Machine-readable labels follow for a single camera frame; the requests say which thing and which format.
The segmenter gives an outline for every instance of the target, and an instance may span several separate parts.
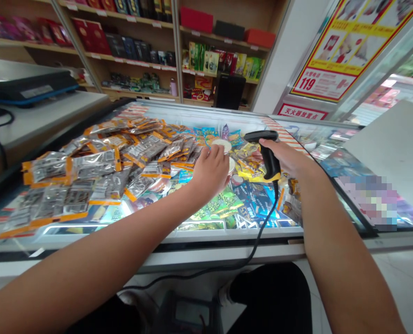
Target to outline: bottle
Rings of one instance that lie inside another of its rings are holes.
[[[171,78],[170,88],[171,88],[171,95],[177,96],[177,84],[175,83],[174,78]]]

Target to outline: glass freezer lid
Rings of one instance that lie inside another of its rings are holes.
[[[393,191],[393,185],[377,177],[343,148],[361,128],[330,122],[321,125],[276,120],[307,148],[343,191],[355,196],[353,184],[356,183],[358,195],[353,205],[372,226],[379,231],[413,230],[413,207]]]

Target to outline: wall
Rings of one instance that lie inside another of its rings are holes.
[[[332,0],[291,0],[270,63],[254,104],[254,112],[273,114],[298,63],[305,56]]]

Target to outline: poster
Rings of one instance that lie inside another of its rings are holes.
[[[277,114],[289,117],[301,117],[308,119],[323,120],[327,116],[328,112],[297,107],[291,104],[284,103]]]
[[[413,16],[413,0],[341,0],[290,93],[339,102]]]

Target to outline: barcode scanner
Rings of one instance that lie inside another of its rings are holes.
[[[261,138],[276,141],[278,139],[278,134],[276,131],[263,130],[250,132],[244,136],[244,139],[251,144],[259,144],[259,139]],[[264,175],[264,179],[269,180],[281,171],[281,166],[272,150],[262,145],[260,145],[260,147],[265,168],[267,170]]]

